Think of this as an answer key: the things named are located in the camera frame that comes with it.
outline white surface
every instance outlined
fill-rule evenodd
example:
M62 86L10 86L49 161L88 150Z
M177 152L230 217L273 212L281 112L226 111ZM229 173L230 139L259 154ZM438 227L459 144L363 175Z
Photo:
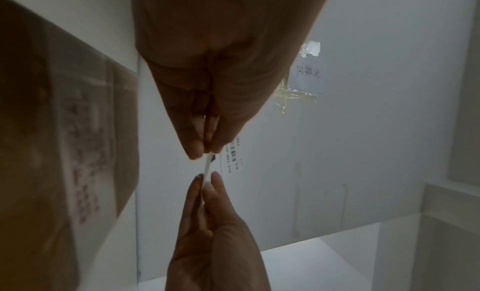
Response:
M317 104L289 100L285 115L269 100L240 133L243 170L225 180L261 250L419 211L424 179L446 168L475 2L328 0L308 37L321 42L328 93ZM166 274L187 187L205 160L188 160L141 69L146 281Z
M372 284L321 239L261 253L272 291L370 291ZM138 291L161 291L166 278L138 284Z
M380 223L372 291L410 291L420 216Z
M379 228L380 223L374 223L322 236L320 239L369 282L372 282Z
M135 193L98 251L78 291L136 291L137 233Z
M130 0L15 0L126 68L137 71Z

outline handwritten note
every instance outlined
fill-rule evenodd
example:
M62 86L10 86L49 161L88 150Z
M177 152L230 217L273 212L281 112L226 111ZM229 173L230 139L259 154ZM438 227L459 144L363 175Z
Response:
M321 95L325 92L325 64L320 56L298 55L290 67L288 86L292 89Z

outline clear tape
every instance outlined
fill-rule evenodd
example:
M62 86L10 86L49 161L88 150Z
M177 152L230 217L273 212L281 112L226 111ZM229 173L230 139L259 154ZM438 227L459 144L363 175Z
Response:
M307 55L318 56L320 54L320 42L317 41L308 41L300 47L298 54L301 57L306 58ZM289 80L288 76L280 81L278 86L275 89L274 95L277 98L277 105L279 107L279 112L285 114L287 108L287 101L289 99L299 99L312 104L317 103L317 95L312 94L307 91L291 88L288 86Z

